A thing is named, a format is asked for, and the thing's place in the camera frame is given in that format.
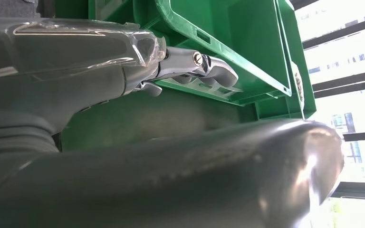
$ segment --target shiny metal surface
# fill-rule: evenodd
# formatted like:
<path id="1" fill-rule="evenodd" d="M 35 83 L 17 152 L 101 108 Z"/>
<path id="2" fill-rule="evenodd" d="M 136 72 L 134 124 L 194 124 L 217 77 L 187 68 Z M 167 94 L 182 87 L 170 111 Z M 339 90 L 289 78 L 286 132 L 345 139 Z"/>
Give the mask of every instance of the shiny metal surface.
<path id="1" fill-rule="evenodd" d="M 142 82 L 141 84 L 138 85 L 137 88 L 135 88 L 135 90 L 133 90 L 133 92 L 138 92 L 138 91 L 145 91 L 150 96 L 155 97 L 160 95 L 163 89 L 153 82 Z"/>
<path id="2" fill-rule="evenodd" d="M 337 133 L 301 120 L 47 155 L 1 185 L 0 227 L 294 228 L 343 165 Z"/>
<path id="3" fill-rule="evenodd" d="M 203 58 L 202 58 L 202 55 L 199 52 L 194 53 L 193 60 L 194 60 L 194 63 L 197 66 L 199 66 L 199 67 L 202 66 Z"/>

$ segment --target crate handle hole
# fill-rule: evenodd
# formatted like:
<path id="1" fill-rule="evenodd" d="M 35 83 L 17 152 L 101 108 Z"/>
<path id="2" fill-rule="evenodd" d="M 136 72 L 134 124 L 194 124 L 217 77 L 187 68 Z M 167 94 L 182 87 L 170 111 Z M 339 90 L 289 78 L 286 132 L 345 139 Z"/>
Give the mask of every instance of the crate handle hole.
<path id="1" fill-rule="evenodd" d="M 201 40 L 205 41 L 206 43 L 211 43 L 211 38 L 205 35 L 203 32 L 196 30 L 196 36 L 199 37 Z"/>
<path id="2" fill-rule="evenodd" d="M 200 87 L 205 87 L 205 88 L 208 88 L 208 89 L 212 89 L 211 85 L 207 85 L 207 84 L 204 84 L 204 83 L 200 83 L 199 86 Z"/>

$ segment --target green plastic crate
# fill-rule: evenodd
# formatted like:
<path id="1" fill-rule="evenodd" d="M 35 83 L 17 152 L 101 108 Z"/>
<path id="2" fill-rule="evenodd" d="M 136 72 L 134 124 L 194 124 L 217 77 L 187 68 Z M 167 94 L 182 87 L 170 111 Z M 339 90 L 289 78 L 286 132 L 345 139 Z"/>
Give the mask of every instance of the green plastic crate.
<path id="1" fill-rule="evenodd" d="M 104 3 L 109 5 L 116 2 L 109 3 L 107 1 Z M 119 9 L 123 9 L 122 12 L 125 15 L 114 14 L 113 11 L 109 10 L 107 11 L 108 17 L 111 21 L 119 23 L 126 21 L 136 22 L 134 14 L 131 14 L 130 11 L 134 10 L 133 3 L 132 0 L 128 0 L 123 4 L 118 2 Z M 90 16 L 94 13 L 92 12 L 91 4 L 92 1 L 89 6 Z M 259 92 L 261 91 L 259 95 L 240 98 L 240 93 L 243 92 L 223 91 L 223 88 L 215 90 L 200 84 L 195 86 L 202 86 L 213 90 L 212 92 L 216 93 L 216 95 L 214 97 L 212 97 L 213 95 L 203 95 L 201 94 L 201 88 L 194 88 L 190 93 L 196 95 L 191 95 L 176 91 L 175 87 L 172 86 L 170 87 L 174 88 L 174 90 L 166 88 L 156 98 L 148 97 L 144 93 L 134 93 L 110 101 L 107 104 L 95 105 L 85 112 L 77 113 L 62 133 L 63 150 L 67 152 L 135 143 L 153 138 L 187 135 L 263 119 L 302 118 L 303 116 L 308 118 L 316 111 L 316 105 L 296 16 L 290 2 L 277 0 L 274 1 L 274 5 L 277 9 L 277 24 L 285 59 L 285 68 L 289 75 L 288 87 L 291 88 L 292 96 L 283 95 L 282 91 L 279 90 L 272 90 L 268 94 L 262 94 L 261 92 L 265 87 L 260 87 L 258 89 Z M 163 25 L 165 26 L 164 29 L 169 29 L 169 32 L 173 33 L 170 27 L 166 24 Z M 181 37 L 178 32 L 175 32 L 174 35 L 175 37 Z M 201 47 L 200 44 L 189 40 L 185 44 L 196 44 L 198 48 Z M 304 113 L 300 108 L 299 97 L 290 65 L 291 61 L 297 64 L 303 79 Z M 252 89 L 257 89 L 254 85 L 249 84 L 249 86 Z M 186 88 L 177 89 L 186 92 Z M 228 104 L 217 101 L 221 100 L 219 97 L 223 96 L 223 94 L 228 93 L 233 97 L 238 97 L 238 99 L 235 102 L 226 99 Z"/>
<path id="2" fill-rule="evenodd" d="M 291 96 L 291 84 L 274 0 L 89 0 L 89 18 L 134 22 L 167 44 L 219 57 L 239 76 L 233 88 L 200 80 L 169 87 L 236 105 Z"/>

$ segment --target plastic wrap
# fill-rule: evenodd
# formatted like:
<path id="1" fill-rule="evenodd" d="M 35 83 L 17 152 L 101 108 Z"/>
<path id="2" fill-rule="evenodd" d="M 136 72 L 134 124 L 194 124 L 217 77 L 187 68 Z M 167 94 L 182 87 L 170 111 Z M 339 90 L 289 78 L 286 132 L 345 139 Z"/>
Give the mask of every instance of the plastic wrap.
<path id="1" fill-rule="evenodd" d="M 164 38 L 139 25 L 94 20 L 0 18 L 0 77 L 110 65 L 148 66 L 165 58 Z"/>

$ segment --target bolt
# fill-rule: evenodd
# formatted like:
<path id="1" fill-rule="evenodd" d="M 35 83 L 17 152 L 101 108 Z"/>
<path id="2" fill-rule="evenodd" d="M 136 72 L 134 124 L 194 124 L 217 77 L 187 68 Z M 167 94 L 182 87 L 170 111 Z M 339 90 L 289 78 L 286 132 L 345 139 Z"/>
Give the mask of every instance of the bolt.
<path id="1" fill-rule="evenodd" d="M 194 59 L 195 65 L 197 65 L 199 67 L 202 66 L 203 59 L 202 59 L 202 55 L 199 52 L 194 53 L 193 59 Z"/>

